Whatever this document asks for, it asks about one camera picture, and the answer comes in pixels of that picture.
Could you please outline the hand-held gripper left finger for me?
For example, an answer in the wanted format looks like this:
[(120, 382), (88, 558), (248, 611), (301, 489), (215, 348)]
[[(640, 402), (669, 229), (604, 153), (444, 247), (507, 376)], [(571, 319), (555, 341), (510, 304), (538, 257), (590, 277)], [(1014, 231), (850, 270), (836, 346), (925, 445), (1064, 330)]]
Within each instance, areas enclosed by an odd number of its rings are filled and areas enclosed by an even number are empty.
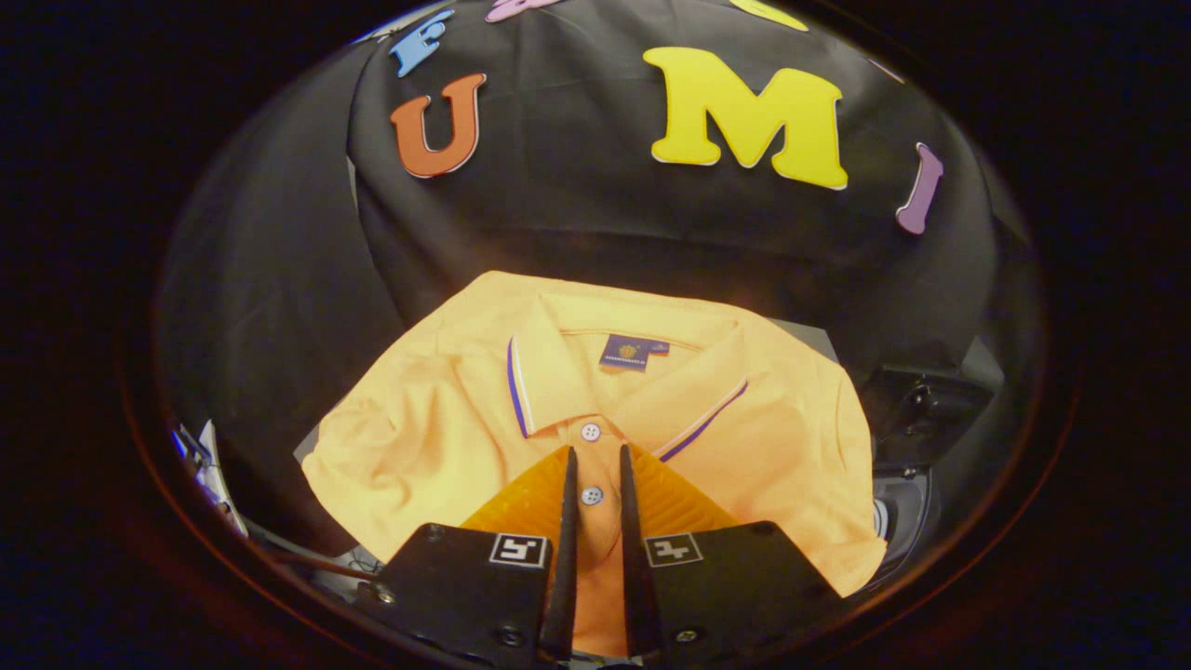
[[(559, 449), (505, 491), (542, 534), (425, 522), (370, 582), (358, 610), (423, 649), (479, 666), (569, 666), (576, 610), (576, 453)], [(511, 500), (537, 486), (540, 509)]]

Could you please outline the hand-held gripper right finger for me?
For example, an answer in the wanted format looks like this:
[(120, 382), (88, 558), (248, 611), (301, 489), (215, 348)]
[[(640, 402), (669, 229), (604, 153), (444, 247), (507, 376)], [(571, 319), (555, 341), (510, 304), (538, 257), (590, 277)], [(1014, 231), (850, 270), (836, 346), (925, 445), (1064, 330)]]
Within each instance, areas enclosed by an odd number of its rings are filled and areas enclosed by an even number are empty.
[(644, 463), (621, 447), (622, 597), (643, 664), (748, 664), (838, 614), (838, 596), (775, 522), (648, 536)]

